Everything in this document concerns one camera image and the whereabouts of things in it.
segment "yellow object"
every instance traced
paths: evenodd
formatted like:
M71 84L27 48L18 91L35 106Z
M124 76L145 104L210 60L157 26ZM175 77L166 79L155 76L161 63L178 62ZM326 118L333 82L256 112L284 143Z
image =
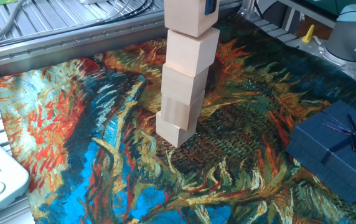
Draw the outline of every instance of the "yellow object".
M303 41L305 43L309 43L311 41L312 34L314 33L314 29L315 29L315 25L313 24L309 28L307 35L305 37L303 37L301 39L301 41Z

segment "metal tray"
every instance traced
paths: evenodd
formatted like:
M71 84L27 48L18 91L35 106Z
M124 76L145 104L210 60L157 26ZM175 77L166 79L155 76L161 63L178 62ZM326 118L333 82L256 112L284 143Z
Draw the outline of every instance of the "metal tray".
M115 9L118 12L127 0L114 1L118 2L119 7ZM78 0L27 0L15 20L14 28L0 41L99 19L112 10L114 1L81 4ZM126 12L132 12L143 2L131 0ZM127 20L1 46L0 75L25 72L165 37L163 5L163 0L153 0L148 11ZM237 12L240 5L241 0L221 0L220 16ZM1 27L12 8L13 4L0 6Z

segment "dark blue ribbon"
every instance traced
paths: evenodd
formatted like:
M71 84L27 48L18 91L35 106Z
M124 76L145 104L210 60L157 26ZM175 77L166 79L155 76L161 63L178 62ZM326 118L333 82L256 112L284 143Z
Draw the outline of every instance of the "dark blue ribbon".
M321 113L326 117L328 118L329 120L331 120L333 123L330 123L328 121L323 121L323 124L336 130L336 131L339 131L343 134L346 134L349 136L349 139L351 141L351 146L352 146L352 150L354 152L356 152L356 125L354 123L354 121L352 120L352 117L351 115L349 115L347 113L347 118L348 118L348 121L350 122L350 125L351 125L351 129L349 129L348 127L346 127L344 124L342 124L340 121L338 121L337 119L335 119L333 116L331 116L330 114L326 113L325 111L321 111ZM332 156L332 154L335 152L335 151L338 151L339 149L342 149L343 147L339 147L339 148L336 148L336 149L329 149L325 156L323 157L322 159L322 163L323 164L326 164L326 162L330 159L330 157Z

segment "blue gift box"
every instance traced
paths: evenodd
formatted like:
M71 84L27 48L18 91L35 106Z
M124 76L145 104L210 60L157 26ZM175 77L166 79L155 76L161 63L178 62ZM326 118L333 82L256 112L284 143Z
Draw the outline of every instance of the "blue gift box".
M287 152L347 203L356 201L356 109L338 101L297 125Z

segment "wooden block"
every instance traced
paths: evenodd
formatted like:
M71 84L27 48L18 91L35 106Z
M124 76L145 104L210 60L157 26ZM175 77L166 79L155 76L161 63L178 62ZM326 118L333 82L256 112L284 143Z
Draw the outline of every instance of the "wooden block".
M204 91L190 106L162 95L161 118L187 131L189 127L197 123L197 118L202 113L203 100Z
M207 75L208 67L193 76L165 63L161 79L161 93L189 106L204 91Z
M220 1L216 10L205 15L206 0L164 0L165 26L198 37L218 20Z
M161 112L156 113L156 133L175 147L179 147L192 137L196 132L196 123L191 125L187 131L168 123L161 118Z
M168 31L166 62L191 75L214 63L220 31L209 28L200 37Z

